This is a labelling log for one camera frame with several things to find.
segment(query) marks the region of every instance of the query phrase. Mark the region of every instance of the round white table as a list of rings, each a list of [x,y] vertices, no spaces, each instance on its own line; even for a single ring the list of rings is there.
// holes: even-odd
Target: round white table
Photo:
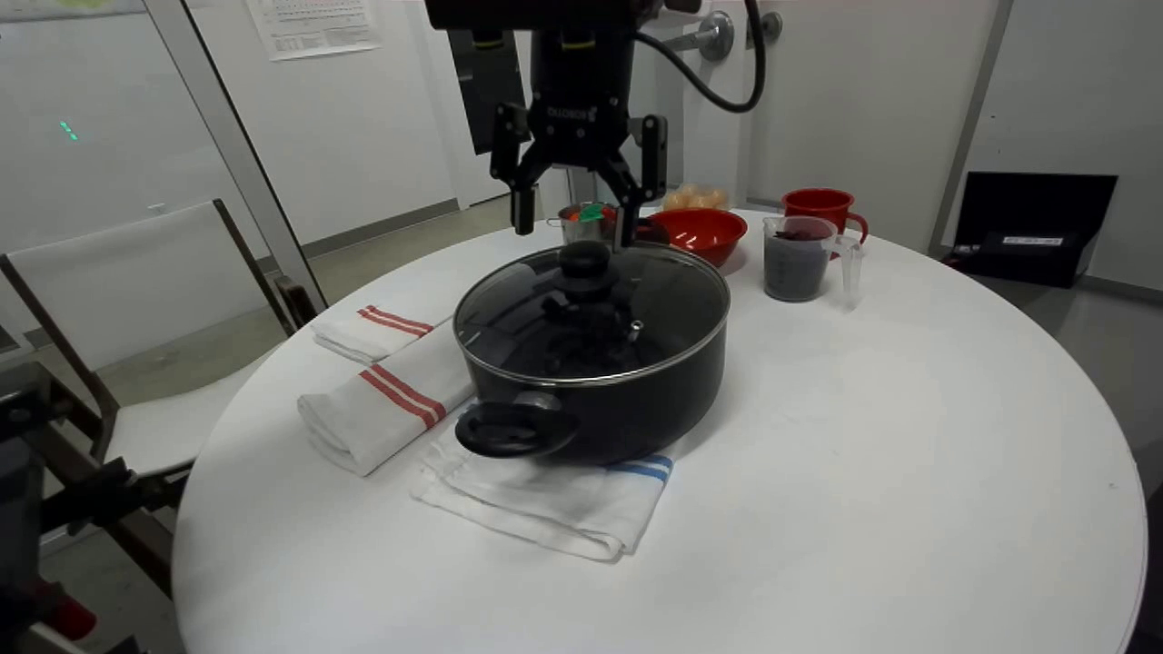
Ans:
[[[568,556],[415,502],[428,438],[366,478],[324,461],[295,398],[359,367],[305,329],[238,392],[186,488],[173,590],[187,651],[1122,652],[1146,574],[1142,490],[1070,356],[972,279],[875,237],[855,311],[839,262],[828,296],[769,299],[763,214],[739,213],[722,389],[633,556]],[[466,271],[558,240],[488,234],[328,314],[459,293]]]

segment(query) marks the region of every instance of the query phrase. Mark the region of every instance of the black pot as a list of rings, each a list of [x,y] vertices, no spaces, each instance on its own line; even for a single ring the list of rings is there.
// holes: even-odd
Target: black pot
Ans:
[[[452,318],[480,398],[457,439],[570,463],[655,453],[711,408],[729,307],[719,271],[668,246],[578,242],[513,262]]]

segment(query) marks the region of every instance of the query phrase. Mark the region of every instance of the folded towel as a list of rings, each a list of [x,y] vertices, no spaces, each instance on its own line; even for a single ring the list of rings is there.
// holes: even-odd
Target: folded towel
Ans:
[[[472,394],[452,324],[373,364],[327,394],[299,398],[308,440],[329,461],[366,476]]]
[[[368,305],[355,312],[329,321],[311,324],[315,330],[315,342],[352,361],[371,365],[421,336],[431,333],[452,315],[456,300],[433,301],[423,294],[402,303],[386,306]]]
[[[423,454],[412,496],[490,529],[595,561],[633,554],[675,462],[551,465],[465,450],[448,425]]]

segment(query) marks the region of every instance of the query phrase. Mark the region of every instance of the red mug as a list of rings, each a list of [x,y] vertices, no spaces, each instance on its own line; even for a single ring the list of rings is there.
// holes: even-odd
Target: red mug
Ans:
[[[834,189],[800,189],[784,196],[784,215],[822,218],[835,225],[841,234],[844,233],[844,226],[848,225],[848,221],[854,220],[864,230],[864,234],[861,235],[861,244],[863,246],[869,237],[869,223],[863,215],[848,211],[855,201],[856,198]]]

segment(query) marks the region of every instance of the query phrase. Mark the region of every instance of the white chair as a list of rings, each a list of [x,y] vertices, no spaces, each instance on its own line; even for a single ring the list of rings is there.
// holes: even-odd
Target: white chair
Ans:
[[[294,332],[221,200],[9,253],[0,270],[97,399],[92,455],[122,457],[142,476],[191,465],[266,355],[200,389],[129,406],[94,370],[264,305]]]

